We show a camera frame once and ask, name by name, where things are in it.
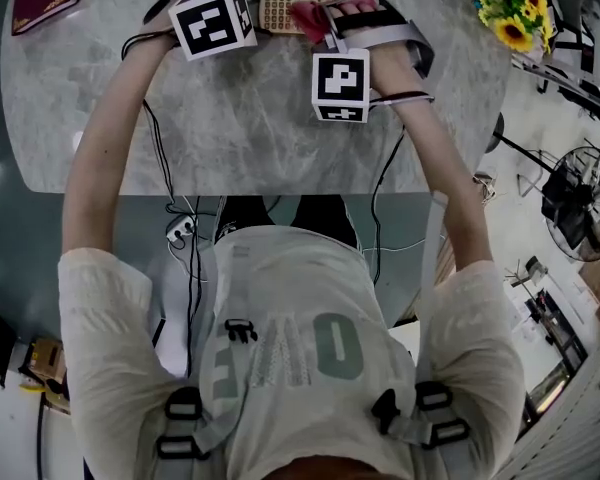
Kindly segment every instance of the cardboard box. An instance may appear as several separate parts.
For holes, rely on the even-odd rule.
[[[42,380],[53,379],[62,384],[67,371],[62,342],[45,338],[36,340],[29,369]]]

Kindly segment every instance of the marble table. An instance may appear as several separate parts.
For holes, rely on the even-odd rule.
[[[82,0],[68,13],[2,37],[5,118],[27,186],[64,192],[76,136],[155,0]],[[476,17],[471,0],[390,0],[436,51],[427,85],[471,168],[486,149],[502,105],[510,57]],[[311,106],[306,40],[272,38],[187,63],[169,53],[147,96],[162,127],[178,194],[364,194],[373,191],[400,132],[389,109],[368,125],[321,123]],[[408,141],[385,192],[426,189]],[[141,116],[122,188],[164,195],[149,127]]]

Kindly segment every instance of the person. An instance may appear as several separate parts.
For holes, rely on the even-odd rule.
[[[352,3],[332,10],[334,17],[373,11]],[[166,20],[163,13],[144,31],[162,30]],[[216,318],[199,373],[177,379],[162,368],[146,328],[151,282],[112,251],[133,130],[172,41],[161,36],[128,53],[91,116],[65,196],[58,267],[62,337],[73,425],[94,477],[157,478],[165,406],[192,382],[206,418],[238,409],[227,439],[212,454],[221,458],[222,478],[494,475],[519,429],[522,367],[506,325],[482,202],[425,101],[394,110],[430,190],[448,197],[444,222],[457,272],[436,288],[431,307],[420,310],[428,324],[418,370],[388,333],[346,208],[334,196],[304,198],[290,227],[272,225],[261,199],[227,198],[215,234]],[[403,44],[374,48],[371,70],[383,96],[421,90]],[[248,320],[257,340],[227,338],[232,318]],[[422,377],[424,364],[430,373]],[[418,401],[423,386],[432,385],[442,386],[445,410],[467,432],[428,449],[410,433],[438,422]],[[391,420],[389,431],[381,432],[374,407],[387,393],[395,395],[395,407],[387,407],[392,418],[399,411],[400,428]]]

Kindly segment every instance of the hand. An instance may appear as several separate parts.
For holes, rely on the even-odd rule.
[[[331,15],[340,18],[343,15],[359,14],[361,12],[374,12],[386,10],[379,2],[375,1],[376,7],[370,3],[348,2],[338,8],[330,7]],[[345,36],[368,30],[361,28],[348,30]],[[391,96],[408,91],[421,91],[422,80],[411,66],[411,57],[404,43],[387,43],[371,48],[371,86],[382,96]]]

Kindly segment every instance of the black plastic clip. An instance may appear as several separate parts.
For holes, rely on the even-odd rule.
[[[171,394],[164,410],[170,420],[199,420],[202,417],[200,390],[194,387],[180,388]]]
[[[249,337],[253,341],[258,341],[258,333],[254,330],[253,324],[249,320],[229,319],[224,323],[224,328],[229,332],[229,339],[236,341],[237,336],[240,336],[242,343],[249,343]]]
[[[207,460],[211,454],[202,453],[192,436],[162,436],[156,442],[158,457],[164,460],[196,459]]]
[[[449,407],[453,401],[453,393],[439,382],[420,382],[416,384],[416,405],[421,411],[434,411]]]
[[[380,434],[386,436],[393,419],[400,416],[400,409],[396,407],[396,392],[393,389],[387,389],[373,404],[371,414],[380,420]]]
[[[469,437],[469,425],[463,419],[456,419],[447,423],[437,423],[431,428],[431,441],[423,444],[424,450],[433,450],[437,446],[455,443]]]

